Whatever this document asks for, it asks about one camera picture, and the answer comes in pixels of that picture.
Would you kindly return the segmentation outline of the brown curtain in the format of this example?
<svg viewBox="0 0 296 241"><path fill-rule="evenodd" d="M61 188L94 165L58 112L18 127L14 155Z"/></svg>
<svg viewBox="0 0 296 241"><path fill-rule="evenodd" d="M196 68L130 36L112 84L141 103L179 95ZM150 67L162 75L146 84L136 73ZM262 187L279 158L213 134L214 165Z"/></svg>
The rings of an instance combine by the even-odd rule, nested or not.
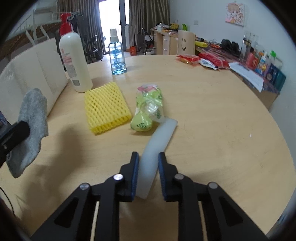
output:
<svg viewBox="0 0 296 241"><path fill-rule="evenodd" d="M61 0L57 1L58 12L72 13L72 26L79 33L83 43L97 36L95 47L105 54L105 44L99 12L99 1L96 0Z"/></svg>
<svg viewBox="0 0 296 241"><path fill-rule="evenodd" d="M150 30L157 23L170 23L168 0L129 1L129 45L138 44L138 34L142 29Z"/></svg>

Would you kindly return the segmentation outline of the blue spray bottle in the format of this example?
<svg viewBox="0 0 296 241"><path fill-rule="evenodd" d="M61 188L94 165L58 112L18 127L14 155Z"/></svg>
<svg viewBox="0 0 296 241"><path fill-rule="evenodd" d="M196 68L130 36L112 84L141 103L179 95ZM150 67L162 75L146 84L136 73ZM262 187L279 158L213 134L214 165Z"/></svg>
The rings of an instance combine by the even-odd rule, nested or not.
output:
<svg viewBox="0 0 296 241"><path fill-rule="evenodd" d="M109 57L113 75L127 72L122 43L119 42L117 29L110 30Z"/></svg>

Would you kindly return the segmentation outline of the white foam strip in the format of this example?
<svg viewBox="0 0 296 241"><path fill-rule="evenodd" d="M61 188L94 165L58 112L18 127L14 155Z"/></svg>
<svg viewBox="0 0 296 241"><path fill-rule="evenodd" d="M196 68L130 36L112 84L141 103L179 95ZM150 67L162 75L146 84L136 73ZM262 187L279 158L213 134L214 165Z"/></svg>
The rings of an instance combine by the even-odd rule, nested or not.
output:
<svg viewBox="0 0 296 241"><path fill-rule="evenodd" d="M172 118L165 118L156 128L139 161L136 196L146 199L158 169L159 153L164 152L178 122Z"/></svg>

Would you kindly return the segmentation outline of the red bottle on desk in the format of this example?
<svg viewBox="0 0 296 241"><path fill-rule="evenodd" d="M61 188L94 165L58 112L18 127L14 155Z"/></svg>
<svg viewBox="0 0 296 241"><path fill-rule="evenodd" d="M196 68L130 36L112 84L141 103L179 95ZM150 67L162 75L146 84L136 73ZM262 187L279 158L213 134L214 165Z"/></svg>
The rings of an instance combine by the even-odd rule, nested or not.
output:
<svg viewBox="0 0 296 241"><path fill-rule="evenodd" d="M246 66L250 69L253 69L255 63L256 63L255 55L253 53L249 53L247 61L246 61Z"/></svg>

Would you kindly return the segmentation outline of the black headphones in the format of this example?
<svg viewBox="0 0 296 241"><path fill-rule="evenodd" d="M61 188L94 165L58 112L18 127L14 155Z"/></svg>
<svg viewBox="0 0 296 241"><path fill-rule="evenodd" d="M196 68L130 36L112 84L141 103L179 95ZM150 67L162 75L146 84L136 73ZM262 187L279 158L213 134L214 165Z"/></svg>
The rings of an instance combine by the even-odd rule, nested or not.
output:
<svg viewBox="0 0 296 241"><path fill-rule="evenodd" d="M240 53L239 45L236 42L231 42L228 39L223 39L221 41L221 49L235 55L238 55Z"/></svg>

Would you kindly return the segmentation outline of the red snack packet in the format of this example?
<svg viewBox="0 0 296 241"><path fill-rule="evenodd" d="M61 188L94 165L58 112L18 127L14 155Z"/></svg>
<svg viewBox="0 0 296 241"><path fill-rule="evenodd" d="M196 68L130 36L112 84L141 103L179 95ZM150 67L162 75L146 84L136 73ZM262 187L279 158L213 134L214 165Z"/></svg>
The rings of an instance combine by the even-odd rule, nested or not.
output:
<svg viewBox="0 0 296 241"><path fill-rule="evenodd" d="M179 61L181 61L182 63L186 63L186 64L190 64L190 65L199 64L199 61L201 60L201 58L199 56L188 55L188 54L178 55L176 58Z"/></svg>

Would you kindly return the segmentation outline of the black folding chair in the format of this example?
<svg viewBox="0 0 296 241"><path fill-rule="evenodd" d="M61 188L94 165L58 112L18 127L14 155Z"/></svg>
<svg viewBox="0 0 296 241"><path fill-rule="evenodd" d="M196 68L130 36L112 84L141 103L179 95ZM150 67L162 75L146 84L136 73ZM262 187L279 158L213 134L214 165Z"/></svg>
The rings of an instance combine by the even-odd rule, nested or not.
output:
<svg viewBox="0 0 296 241"><path fill-rule="evenodd" d="M84 55L86 58L87 63L93 63L93 58L95 58L97 61L101 61L102 57L99 54L99 49L96 47L96 43L98 40L98 36L94 35L90 40L86 42L84 45Z"/></svg>

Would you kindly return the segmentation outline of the green tissue packet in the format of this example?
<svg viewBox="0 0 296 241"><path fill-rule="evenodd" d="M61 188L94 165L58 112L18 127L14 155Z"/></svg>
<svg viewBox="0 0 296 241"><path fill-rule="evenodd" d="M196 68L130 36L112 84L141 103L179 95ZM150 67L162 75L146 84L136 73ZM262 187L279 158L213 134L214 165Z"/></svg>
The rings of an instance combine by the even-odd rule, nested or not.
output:
<svg viewBox="0 0 296 241"><path fill-rule="evenodd" d="M163 95L155 84L146 84L137 88L136 110L130 123L132 130L149 131L154 123L164 122Z"/></svg>

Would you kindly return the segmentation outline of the green spray bottle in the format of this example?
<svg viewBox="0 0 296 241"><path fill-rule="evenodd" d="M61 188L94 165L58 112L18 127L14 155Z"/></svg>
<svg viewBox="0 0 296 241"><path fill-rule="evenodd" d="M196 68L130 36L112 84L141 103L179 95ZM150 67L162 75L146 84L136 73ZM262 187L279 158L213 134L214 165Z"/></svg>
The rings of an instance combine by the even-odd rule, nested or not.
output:
<svg viewBox="0 0 296 241"><path fill-rule="evenodd" d="M183 30L183 31L188 31L188 27L187 27L186 24L182 24L182 30Z"/></svg>

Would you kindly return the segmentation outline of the grey sock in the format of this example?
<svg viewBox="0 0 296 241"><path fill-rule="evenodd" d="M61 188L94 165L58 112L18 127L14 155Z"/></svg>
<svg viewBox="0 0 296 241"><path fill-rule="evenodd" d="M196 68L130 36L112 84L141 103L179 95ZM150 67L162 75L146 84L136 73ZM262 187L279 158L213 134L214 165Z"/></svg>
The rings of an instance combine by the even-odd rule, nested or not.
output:
<svg viewBox="0 0 296 241"><path fill-rule="evenodd" d="M6 156L6 164L14 178L20 175L38 156L42 138L48 136L47 99L41 90L34 88L23 97L18 122L25 122L30 133Z"/></svg>

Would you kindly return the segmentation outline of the white lotion pump bottle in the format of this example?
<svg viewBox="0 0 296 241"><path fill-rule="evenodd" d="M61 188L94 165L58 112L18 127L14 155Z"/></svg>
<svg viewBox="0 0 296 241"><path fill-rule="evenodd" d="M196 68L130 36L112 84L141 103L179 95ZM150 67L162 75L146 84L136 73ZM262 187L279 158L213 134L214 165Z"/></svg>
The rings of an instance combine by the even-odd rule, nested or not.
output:
<svg viewBox="0 0 296 241"><path fill-rule="evenodd" d="M74 89L83 93L92 89L93 82L87 68L81 38L72 30L68 21L70 16L69 13L60 15L62 23L59 30L61 36L59 49Z"/></svg>

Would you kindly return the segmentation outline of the wooden smiley chair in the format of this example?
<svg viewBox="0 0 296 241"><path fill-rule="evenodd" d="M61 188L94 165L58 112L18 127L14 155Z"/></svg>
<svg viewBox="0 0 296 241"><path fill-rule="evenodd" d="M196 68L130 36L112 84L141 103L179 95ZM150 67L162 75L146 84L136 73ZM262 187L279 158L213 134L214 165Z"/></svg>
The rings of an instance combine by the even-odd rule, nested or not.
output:
<svg viewBox="0 0 296 241"><path fill-rule="evenodd" d="M195 54L195 34L188 31L178 30L178 55Z"/></svg>

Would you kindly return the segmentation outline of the yellow foam fruit net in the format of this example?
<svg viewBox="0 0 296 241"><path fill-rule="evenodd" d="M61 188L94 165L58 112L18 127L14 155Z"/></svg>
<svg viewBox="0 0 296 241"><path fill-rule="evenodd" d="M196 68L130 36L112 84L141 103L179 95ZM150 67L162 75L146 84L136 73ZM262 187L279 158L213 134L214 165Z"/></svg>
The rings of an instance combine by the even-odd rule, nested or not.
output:
<svg viewBox="0 0 296 241"><path fill-rule="evenodd" d="M89 129L95 135L132 119L132 113L115 82L85 92L84 103Z"/></svg>

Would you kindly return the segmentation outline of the wooden desk with drawers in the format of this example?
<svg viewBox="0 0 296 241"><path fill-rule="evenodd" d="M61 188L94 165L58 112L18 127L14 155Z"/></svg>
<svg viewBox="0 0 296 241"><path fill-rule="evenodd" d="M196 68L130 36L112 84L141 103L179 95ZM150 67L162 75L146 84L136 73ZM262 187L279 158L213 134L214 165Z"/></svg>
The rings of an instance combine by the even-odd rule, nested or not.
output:
<svg viewBox="0 0 296 241"><path fill-rule="evenodd" d="M178 33L164 32L151 29L154 37L154 47L157 55L177 55L178 53Z"/></svg>

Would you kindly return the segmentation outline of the steel thermos flask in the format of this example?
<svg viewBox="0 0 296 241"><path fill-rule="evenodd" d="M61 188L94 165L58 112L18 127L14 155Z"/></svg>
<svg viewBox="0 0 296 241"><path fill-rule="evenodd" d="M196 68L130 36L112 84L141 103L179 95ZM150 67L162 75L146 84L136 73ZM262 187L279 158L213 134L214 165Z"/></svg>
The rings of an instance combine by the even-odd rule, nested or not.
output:
<svg viewBox="0 0 296 241"><path fill-rule="evenodd" d="M248 55L250 53L250 49L251 49L251 40L249 37L244 35L241 51L240 51L240 61L245 62L247 60Z"/></svg>

